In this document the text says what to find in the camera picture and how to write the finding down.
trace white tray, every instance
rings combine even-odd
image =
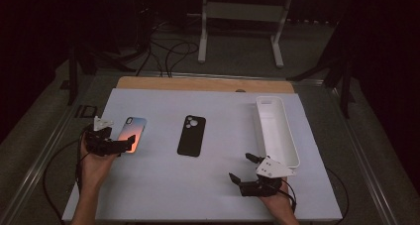
[[[300,160],[281,98],[258,97],[254,122],[260,157],[269,156],[288,168],[297,168],[300,165]]]

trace human arm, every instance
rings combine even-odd
[[[280,188],[283,192],[287,193],[287,184],[284,182]],[[278,192],[270,197],[260,197],[260,200],[274,216],[275,220],[281,225],[295,225],[299,224],[294,216],[293,210],[290,205],[289,197],[283,193]]]
[[[99,157],[94,154],[88,154],[84,137],[81,140],[80,154],[82,157],[80,163],[83,185],[71,224],[95,224],[99,190],[117,155]]]

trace phone case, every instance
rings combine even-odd
[[[198,157],[201,152],[206,119],[188,115],[185,117],[177,152],[180,155]]]
[[[131,136],[136,135],[136,141],[132,145],[132,149],[126,153],[133,153],[136,151],[137,145],[139,144],[143,131],[145,130],[146,123],[147,120],[144,118],[130,117],[126,120],[118,140],[127,140]]]

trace floor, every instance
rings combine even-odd
[[[169,51],[162,48],[170,49],[178,43],[190,42],[190,45],[182,44],[174,50],[193,52],[193,44],[198,44],[199,40],[196,26],[181,31],[161,24],[160,30],[153,35],[153,55],[139,75],[285,80],[315,66],[333,31],[334,28],[323,25],[287,24],[280,39],[285,66],[279,69],[275,67],[270,51],[270,32],[210,28],[206,62],[198,63],[197,52],[185,56],[169,55]],[[139,69],[146,58],[144,54],[126,65]],[[172,71],[166,72],[166,59],[167,67],[173,67]],[[2,143],[0,224],[58,223],[43,192],[43,179],[53,204],[62,212],[74,185],[76,158],[72,142],[77,139],[80,129],[91,121],[74,117],[77,107],[96,106],[100,115],[110,90],[120,76],[127,75],[103,62],[98,62],[98,65],[96,75],[79,75],[79,96],[72,106],[67,106],[68,91],[59,89],[68,79],[68,62],[59,67],[55,81]],[[337,201],[346,215],[341,224],[418,223],[419,196],[369,108],[357,80],[352,80],[350,119],[346,119],[337,106],[337,90],[327,89],[321,84],[325,74],[323,71],[309,79],[293,82],[293,87],[301,98]],[[50,158],[66,145],[68,147],[53,158],[48,173],[42,177]],[[302,224],[309,223],[337,222],[302,221]],[[98,221],[98,224],[125,223]]]

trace white tabletop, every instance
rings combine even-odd
[[[255,197],[242,197],[230,178],[257,179],[257,165],[245,153],[258,154],[253,109],[261,95],[282,99],[300,158],[297,176],[288,181],[299,220],[342,217],[324,164],[297,94],[114,89],[103,119],[114,121],[116,139],[128,117],[148,120],[134,154],[112,165],[99,197],[98,220],[124,221],[267,221],[272,217]],[[201,154],[180,156],[176,149],[185,116],[206,118]],[[77,186],[63,220],[71,220]]]

